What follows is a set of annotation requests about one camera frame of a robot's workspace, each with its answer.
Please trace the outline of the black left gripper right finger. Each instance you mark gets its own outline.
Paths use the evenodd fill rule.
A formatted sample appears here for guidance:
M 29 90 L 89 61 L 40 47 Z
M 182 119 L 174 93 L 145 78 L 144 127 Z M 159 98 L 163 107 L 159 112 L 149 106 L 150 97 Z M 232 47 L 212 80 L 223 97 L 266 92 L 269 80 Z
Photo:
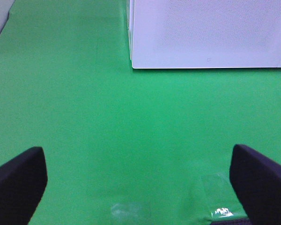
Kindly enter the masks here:
M 244 145 L 233 147 L 229 180 L 253 225 L 281 225 L 281 165 Z

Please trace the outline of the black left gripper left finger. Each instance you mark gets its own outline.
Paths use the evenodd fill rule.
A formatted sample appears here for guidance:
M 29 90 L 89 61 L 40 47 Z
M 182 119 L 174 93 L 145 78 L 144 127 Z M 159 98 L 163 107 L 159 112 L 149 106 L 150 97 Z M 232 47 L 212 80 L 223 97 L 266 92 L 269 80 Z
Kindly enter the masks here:
M 42 147 L 32 147 L 0 166 L 0 225 L 27 225 L 48 182 Z

